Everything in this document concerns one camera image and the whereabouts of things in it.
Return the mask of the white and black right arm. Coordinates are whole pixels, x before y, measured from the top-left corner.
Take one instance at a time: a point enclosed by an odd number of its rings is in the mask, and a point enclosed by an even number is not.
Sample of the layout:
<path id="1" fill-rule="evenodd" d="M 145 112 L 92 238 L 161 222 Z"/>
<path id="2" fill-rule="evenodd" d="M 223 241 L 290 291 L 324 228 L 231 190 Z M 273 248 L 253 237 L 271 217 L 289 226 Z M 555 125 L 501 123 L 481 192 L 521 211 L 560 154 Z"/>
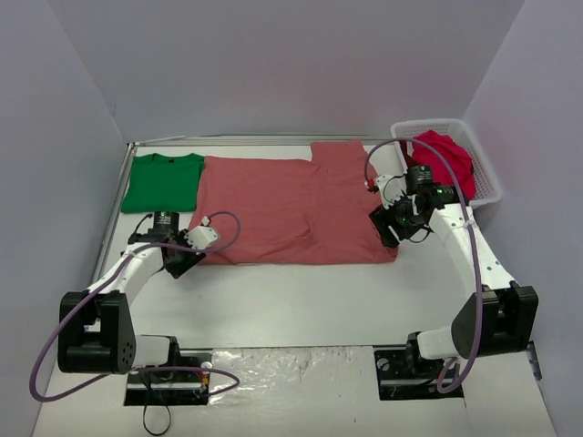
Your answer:
<path id="1" fill-rule="evenodd" d="M 427 166 L 399 176 L 381 175 L 365 186 L 382 203 L 369 218 L 391 249 L 423 230 L 444 245 L 465 287 L 467 301 L 450 325 L 410 336 L 405 368 L 416 376 L 437 360 L 521 352 L 530 342 L 538 295 L 521 286 L 499 262 L 477 226 L 473 210 L 454 185 L 433 179 Z"/>

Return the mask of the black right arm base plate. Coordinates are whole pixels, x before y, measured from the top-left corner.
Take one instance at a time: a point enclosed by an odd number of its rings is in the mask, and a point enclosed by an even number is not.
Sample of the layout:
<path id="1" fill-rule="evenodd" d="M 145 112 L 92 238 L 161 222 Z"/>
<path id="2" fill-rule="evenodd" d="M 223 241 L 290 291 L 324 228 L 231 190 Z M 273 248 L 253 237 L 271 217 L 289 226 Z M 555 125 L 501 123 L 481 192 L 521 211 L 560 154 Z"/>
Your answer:
<path id="1" fill-rule="evenodd" d="M 461 387 L 449 393 L 437 390 L 437 380 L 443 368 L 442 361 L 432 361 L 420 371 L 414 371 L 407 361 L 404 345 L 375 347 L 373 358 L 380 401 L 464 398 Z"/>

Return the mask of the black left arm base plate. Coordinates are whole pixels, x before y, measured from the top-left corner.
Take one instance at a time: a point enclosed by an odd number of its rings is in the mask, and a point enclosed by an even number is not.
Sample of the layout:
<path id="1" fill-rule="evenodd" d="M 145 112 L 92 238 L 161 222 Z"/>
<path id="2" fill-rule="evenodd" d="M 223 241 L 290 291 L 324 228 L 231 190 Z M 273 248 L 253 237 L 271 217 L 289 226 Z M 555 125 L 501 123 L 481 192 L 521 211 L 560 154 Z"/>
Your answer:
<path id="1" fill-rule="evenodd" d="M 197 373 L 160 371 L 127 375 L 125 406 L 200 406 L 209 401 L 210 376 L 202 382 Z"/>

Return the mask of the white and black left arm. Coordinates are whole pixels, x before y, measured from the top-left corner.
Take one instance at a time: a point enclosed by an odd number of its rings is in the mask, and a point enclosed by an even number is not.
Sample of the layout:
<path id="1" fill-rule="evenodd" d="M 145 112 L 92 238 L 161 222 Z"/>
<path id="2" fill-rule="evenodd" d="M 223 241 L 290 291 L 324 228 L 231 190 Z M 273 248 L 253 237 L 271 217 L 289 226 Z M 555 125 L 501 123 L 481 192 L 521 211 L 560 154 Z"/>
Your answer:
<path id="1" fill-rule="evenodd" d="M 149 279 L 166 271 L 180 278 L 205 258 L 194 252 L 179 229 L 179 213 L 157 211 L 152 227 L 134 232 L 121 258 L 83 291 L 68 292 L 59 309 L 57 364 L 62 372 L 126 374 L 148 367 L 163 381 L 183 370 L 183 358 L 171 350 L 168 336 L 138 336 L 130 305 Z"/>

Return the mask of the salmon pink t-shirt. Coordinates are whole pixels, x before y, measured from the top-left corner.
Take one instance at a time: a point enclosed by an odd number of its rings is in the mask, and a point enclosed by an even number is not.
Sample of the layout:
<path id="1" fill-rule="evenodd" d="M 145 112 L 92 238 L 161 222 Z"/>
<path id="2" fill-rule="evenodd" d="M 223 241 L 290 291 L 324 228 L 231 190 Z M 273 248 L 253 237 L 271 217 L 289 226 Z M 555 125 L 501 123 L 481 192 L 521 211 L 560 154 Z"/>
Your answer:
<path id="1" fill-rule="evenodd" d="M 209 218 L 229 248 L 208 264 L 377 264 L 395 261 L 369 219 L 380 201 L 359 139 L 313 142 L 305 159 L 207 157 L 190 226 Z"/>

